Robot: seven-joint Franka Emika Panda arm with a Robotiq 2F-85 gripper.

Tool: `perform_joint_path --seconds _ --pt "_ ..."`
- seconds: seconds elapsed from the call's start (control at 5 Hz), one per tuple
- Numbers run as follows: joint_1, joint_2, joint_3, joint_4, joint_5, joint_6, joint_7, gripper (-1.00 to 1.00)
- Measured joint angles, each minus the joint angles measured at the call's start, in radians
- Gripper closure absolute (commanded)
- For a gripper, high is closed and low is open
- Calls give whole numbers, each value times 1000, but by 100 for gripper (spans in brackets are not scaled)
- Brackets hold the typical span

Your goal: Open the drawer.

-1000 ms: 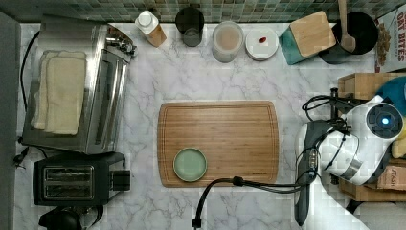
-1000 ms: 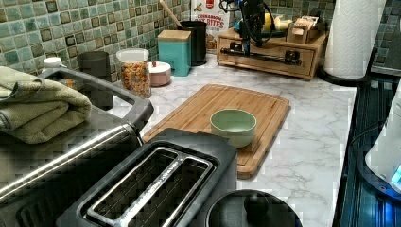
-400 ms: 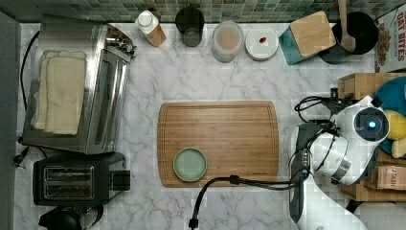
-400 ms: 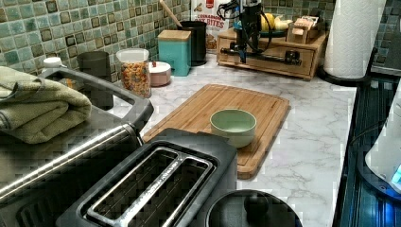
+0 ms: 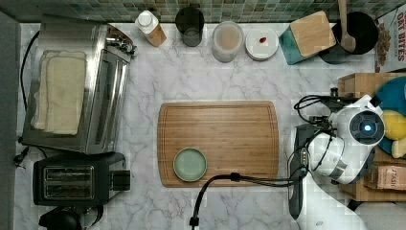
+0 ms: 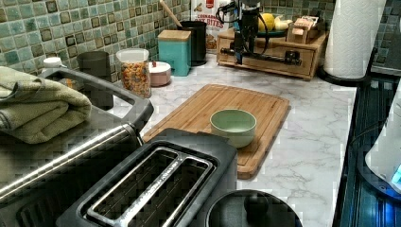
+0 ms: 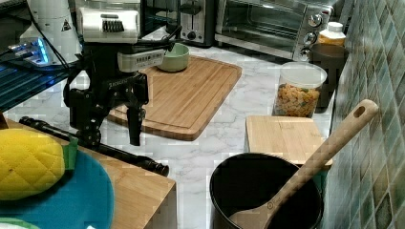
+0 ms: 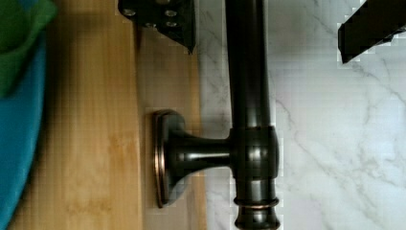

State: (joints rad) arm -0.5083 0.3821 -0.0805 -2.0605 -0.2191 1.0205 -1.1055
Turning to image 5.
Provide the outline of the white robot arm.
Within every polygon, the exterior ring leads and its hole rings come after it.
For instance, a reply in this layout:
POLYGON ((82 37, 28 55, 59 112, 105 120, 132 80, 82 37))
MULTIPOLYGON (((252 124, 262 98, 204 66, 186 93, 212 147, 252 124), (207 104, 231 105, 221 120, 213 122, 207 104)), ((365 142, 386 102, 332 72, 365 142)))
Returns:
POLYGON ((285 141, 288 173, 294 179, 289 190, 289 213, 300 230, 368 230, 366 223, 314 180, 319 174, 339 184, 352 184, 370 169, 374 148, 384 137, 380 100, 307 95, 296 111, 321 103, 327 116, 311 117, 291 129, 285 141))

